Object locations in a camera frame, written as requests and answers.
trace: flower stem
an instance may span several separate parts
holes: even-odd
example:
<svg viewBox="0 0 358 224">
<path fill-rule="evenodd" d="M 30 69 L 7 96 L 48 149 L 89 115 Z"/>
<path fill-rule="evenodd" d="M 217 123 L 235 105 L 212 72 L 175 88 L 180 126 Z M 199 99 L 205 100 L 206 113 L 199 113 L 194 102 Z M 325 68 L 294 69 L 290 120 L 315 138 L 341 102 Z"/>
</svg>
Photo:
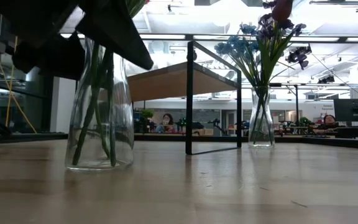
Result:
<svg viewBox="0 0 358 224">
<path fill-rule="evenodd" d="M 262 107 L 263 107 L 263 111 L 264 111 L 264 115 L 265 115 L 265 119 L 266 119 L 266 124 L 267 124 L 267 129 L 268 129 L 268 139 L 270 140 L 270 144 L 273 145 L 272 132 L 270 130 L 269 121 L 267 119 L 267 113 L 266 113 L 265 105 L 262 105 Z"/>
<path fill-rule="evenodd" d="M 252 132 L 251 132 L 251 141 L 253 140 L 254 141 L 254 144 L 256 143 L 256 135 L 255 135 L 255 128 L 257 127 L 257 120 L 258 120 L 258 116 L 259 116 L 259 111 L 260 111 L 260 106 L 261 104 L 263 103 L 263 96 L 262 96 L 262 92 L 260 92 L 259 90 L 257 90 L 255 88 L 255 92 L 256 92 L 256 95 L 258 96 L 258 105 L 257 105 L 257 110 L 256 110 L 256 114 L 255 114 L 255 119 L 254 119 L 254 127 L 252 128 Z"/>
<path fill-rule="evenodd" d="M 92 58 L 91 58 L 91 88 L 92 88 L 92 95 L 91 99 L 89 101 L 88 108 L 86 110 L 85 119 L 83 123 L 83 127 L 81 129 L 80 137 L 78 138 L 77 148 L 75 150 L 74 156 L 73 156 L 73 165 L 76 166 L 78 164 L 78 161 L 81 157 L 81 150 L 84 145 L 85 136 L 88 131 L 88 126 L 90 125 L 93 117 L 93 113 L 96 111 L 96 107 L 98 105 L 98 96 L 99 91 L 101 88 L 103 75 L 106 74 L 106 70 L 109 65 L 109 61 L 112 59 L 112 52 L 108 49 L 106 49 L 101 64 L 98 63 L 98 56 L 99 56 L 99 47 L 100 45 L 97 43 L 94 43 L 93 51 L 92 51 Z M 101 122 L 98 123 L 98 128 L 102 129 Z"/>
<path fill-rule="evenodd" d="M 102 139 L 102 148 L 103 148 L 104 152 L 106 153 L 107 158 L 110 158 L 110 152 L 109 152 L 109 149 L 107 147 L 106 139 L 104 138 L 103 126 L 102 126 L 102 122 L 101 122 L 101 119 L 100 119 L 99 107 L 98 107 L 97 104 L 94 107 L 94 113 L 96 115 L 96 122 L 98 124 L 100 138 Z"/>
<path fill-rule="evenodd" d="M 82 150 L 82 146 L 84 145 L 86 132 L 88 131 L 88 126 L 90 125 L 90 122 L 91 122 L 92 117 L 93 117 L 94 107 L 97 104 L 98 104 L 98 94 L 96 94 L 96 92 L 94 92 L 92 90 L 91 101 L 89 103 L 88 109 L 86 109 L 86 115 L 85 115 L 85 119 L 84 119 L 84 124 L 83 124 L 83 127 L 81 129 L 81 134 L 80 134 L 80 137 L 78 138 L 77 148 L 75 150 L 74 157 L 73 157 L 73 165 L 74 166 L 77 165 L 78 161 L 80 160 L 81 150 Z"/>
<path fill-rule="evenodd" d="M 108 107 L 109 107 L 109 116 L 110 116 L 110 164 L 112 167 L 116 166 L 116 135 L 114 129 L 114 97 L 113 97 L 113 88 L 114 88 L 114 59 L 113 54 L 111 53 L 112 64 L 107 69 L 107 82 L 110 85 L 107 86 L 107 96 L 108 96 Z"/>
</svg>

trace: black metal frame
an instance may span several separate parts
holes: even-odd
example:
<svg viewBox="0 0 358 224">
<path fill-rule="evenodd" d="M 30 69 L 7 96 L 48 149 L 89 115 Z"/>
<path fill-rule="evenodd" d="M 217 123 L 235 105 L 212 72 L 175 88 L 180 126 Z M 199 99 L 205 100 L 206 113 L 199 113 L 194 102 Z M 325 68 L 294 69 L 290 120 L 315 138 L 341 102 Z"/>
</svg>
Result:
<svg viewBox="0 0 358 224">
<path fill-rule="evenodd" d="M 194 82 L 194 48 L 201 50 L 202 52 L 208 54 L 218 62 L 221 62 L 225 66 L 229 67 L 230 69 L 234 70 L 237 73 L 237 83 L 235 83 L 235 87 L 237 88 L 237 137 L 236 143 L 237 147 L 230 147 L 225 149 L 216 149 L 211 151 L 204 151 L 204 152 L 196 152 L 193 153 L 193 133 L 192 133 L 192 124 L 193 124 L 193 82 Z M 231 149 L 238 149 L 241 148 L 241 71 L 236 68 L 235 66 L 231 65 L 229 62 L 223 60 L 221 57 L 217 56 L 216 54 L 209 51 L 207 48 L 203 47 L 199 43 L 195 41 L 190 41 L 187 43 L 187 83 L 186 83 L 186 154 L 188 155 L 197 155 L 197 154 L 205 154 L 209 152 L 219 152 Z"/>
</svg>

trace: office desk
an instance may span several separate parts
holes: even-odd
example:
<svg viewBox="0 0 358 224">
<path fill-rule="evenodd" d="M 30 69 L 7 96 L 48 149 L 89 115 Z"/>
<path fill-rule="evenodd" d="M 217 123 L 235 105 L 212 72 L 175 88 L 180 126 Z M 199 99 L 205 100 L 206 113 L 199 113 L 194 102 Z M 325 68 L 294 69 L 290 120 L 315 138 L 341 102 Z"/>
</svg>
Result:
<svg viewBox="0 0 358 224">
<path fill-rule="evenodd" d="M 358 149 L 135 142 L 129 169 L 81 174 L 66 142 L 0 145 L 0 224 L 358 223 Z"/>
</svg>

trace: wooden table surface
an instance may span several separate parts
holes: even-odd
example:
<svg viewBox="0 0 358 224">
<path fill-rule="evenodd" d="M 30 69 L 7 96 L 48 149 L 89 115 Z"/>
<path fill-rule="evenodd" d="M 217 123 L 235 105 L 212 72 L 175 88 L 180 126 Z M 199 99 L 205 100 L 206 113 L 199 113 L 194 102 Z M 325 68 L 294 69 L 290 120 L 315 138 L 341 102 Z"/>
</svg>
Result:
<svg viewBox="0 0 358 224">
<path fill-rule="evenodd" d="M 82 174 L 65 170 L 65 145 L 0 145 L 0 224 L 358 224 L 357 149 L 277 144 L 186 156 L 183 142 L 135 142 L 131 168 Z"/>
</svg>

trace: glass vase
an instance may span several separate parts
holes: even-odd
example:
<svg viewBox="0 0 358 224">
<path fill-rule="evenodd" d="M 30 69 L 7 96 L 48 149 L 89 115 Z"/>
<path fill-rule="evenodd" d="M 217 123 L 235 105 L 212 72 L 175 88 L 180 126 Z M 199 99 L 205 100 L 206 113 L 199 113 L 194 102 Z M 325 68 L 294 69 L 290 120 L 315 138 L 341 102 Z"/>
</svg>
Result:
<svg viewBox="0 0 358 224">
<path fill-rule="evenodd" d="M 270 87 L 252 88 L 252 115 L 249 125 L 249 147 L 273 148 L 274 128 L 269 108 Z"/>
<path fill-rule="evenodd" d="M 132 164 L 133 116 L 123 66 L 120 57 L 85 39 L 85 66 L 68 133 L 68 169 L 110 170 Z"/>
</svg>

